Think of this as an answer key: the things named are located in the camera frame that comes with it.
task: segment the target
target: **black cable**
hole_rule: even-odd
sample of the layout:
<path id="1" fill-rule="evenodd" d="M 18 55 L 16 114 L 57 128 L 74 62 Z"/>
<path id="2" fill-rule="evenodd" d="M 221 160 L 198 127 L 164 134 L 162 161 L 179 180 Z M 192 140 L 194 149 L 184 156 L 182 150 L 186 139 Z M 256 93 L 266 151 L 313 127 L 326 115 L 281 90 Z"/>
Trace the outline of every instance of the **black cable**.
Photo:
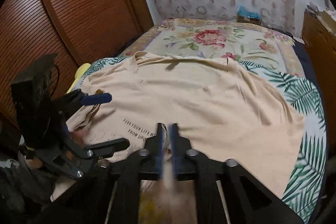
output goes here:
<path id="1" fill-rule="evenodd" d="M 54 87 L 54 90 L 52 91 L 50 97 L 52 97 L 52 96 L 54 95 L 54 93 L 55 93 L 55 90 L 56 90 L 56 88 L 57 88 L 57 86 L 58 86 L 59 75 L 60 75 L 58 65 L 54 65 L 54 67 L 57 69 L 57 80 L 56 80 L 56 85 L 55 85 L 55 87 Z"/>

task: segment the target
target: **pink rose pattern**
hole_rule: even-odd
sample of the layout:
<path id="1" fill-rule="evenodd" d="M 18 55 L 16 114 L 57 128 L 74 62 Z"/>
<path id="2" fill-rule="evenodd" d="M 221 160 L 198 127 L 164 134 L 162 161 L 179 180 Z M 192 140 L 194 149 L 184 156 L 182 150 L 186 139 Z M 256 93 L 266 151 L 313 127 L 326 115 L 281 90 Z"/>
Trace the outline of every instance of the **pink rose pattern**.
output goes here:
<path id="1" fill-rule="evenodd" d="M 221 58 L 231 58 L 235 61 L 238 61 L 240 59 L 240 56 L 238 54 L 232 54 L 231 52 L 227 52 L 226 54 L 222 55 Z"/>
<path id="2" fill-rule="evenodd" d="M 275 49 L 275 47 L 271 44 L 268 44 L 266 42 L 262 42 L 259 44 L 259 47 L 262 48 L 264 51 L 267 51 L 269 53 L 276 53 L 277 50 Z"/>
<path id="3" fill-rule="evenodd" d="M 285 34 L 282 34 L 282 33 L 279 33 L 277 31 L 274 31 L 274 30 L 267 30 L 265 33 L 264 33 L 264 38 L 269 38 L 269 39 L 279 39 L 281 42 L 282 41 L 286 41 L 287 39 L 291 39 L 289 36 L 285 35 Z"/>
<path id="4" fill-rule="evenodd" d="M 225 47 L 225 45 L 223 43 L 217 43 L 215 45 L 212 46 L 215 50 L 220 50 L 222 48 Z"/>
<path id="5" fill-rule="evenodd" d="M 221 47 L 224 47 L 224 44 L 221 42 L 226 41 L 226 35 L 223 31 L 220 30 L 204 30 L 196 33 L 194 35 L 194 40 L 197 43 L 203 44 L 204 46 L 222 44 Z"/>
<path id="6" fill-rule="evenodd" d="M 219 25 L 228 25 L 230 22 L 229 21 L 217 21 L 216 23 Z"/>

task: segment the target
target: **yellow pillow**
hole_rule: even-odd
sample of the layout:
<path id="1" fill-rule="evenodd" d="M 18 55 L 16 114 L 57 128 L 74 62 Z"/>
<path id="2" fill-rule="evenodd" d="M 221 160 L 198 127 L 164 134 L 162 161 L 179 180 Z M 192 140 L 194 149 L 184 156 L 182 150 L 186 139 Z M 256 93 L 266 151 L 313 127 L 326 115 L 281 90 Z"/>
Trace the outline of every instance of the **yellow pillow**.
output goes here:
<path id="1" fill-rule="evenodd" d="M 68 89 L 67 93 L 69 93 L 69 92 L 72 90 L 72 88 L 74 87 L 74 85 L 77 83 L 78 79 L 82 77 L 82 75 L 85 73 L 85 71 L 86 71 L 90 66 L 91 66 L 91 64 L 89 64 L 89 63 L 85 63 L 85 64 L 81 65 L 81 66 L 77 69 L 77 71 L 76 71 L 76 73 L 75 73 L 75 80 L 74 80 L 74 82 L 72 83 L 71 87 Z"/>

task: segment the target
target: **wooden cabinet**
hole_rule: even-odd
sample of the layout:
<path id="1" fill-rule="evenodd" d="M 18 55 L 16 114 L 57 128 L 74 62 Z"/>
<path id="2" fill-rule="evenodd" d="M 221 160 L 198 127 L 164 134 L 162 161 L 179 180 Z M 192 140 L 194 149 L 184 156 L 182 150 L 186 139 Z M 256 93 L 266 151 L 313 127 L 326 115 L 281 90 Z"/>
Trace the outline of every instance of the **wooden cabinet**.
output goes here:
<path id="1" fill-rule="evenodd" d="M 302 39 L 323 93 L 328 144 L 336 152 L 336 37 L 315 16 L 305 12 Z"/>

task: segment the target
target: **wardrobe door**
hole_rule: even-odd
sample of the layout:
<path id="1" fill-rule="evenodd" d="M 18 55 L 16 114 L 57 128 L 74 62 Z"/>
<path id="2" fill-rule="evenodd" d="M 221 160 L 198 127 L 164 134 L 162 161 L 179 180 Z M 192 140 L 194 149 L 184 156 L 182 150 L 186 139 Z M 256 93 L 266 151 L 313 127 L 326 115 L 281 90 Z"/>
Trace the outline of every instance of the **wardrobe door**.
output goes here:
<path id="1" fill-rule="evenodd" d="M 0 112 L 16 124 L 11 82 L 35 59 L 57 52 L 60 79 L 55 97 L 74 80 L 77 65 L 53 28 L 41 0 L 6 0 L 0 9 Z M 53 70 L 53 85 L 57 73 Z"/>
<path id="2" fill-rule="evenodd" d="M 116 54 L 141 35 L 129 0 L 50 0 L 84 62 Z"/>

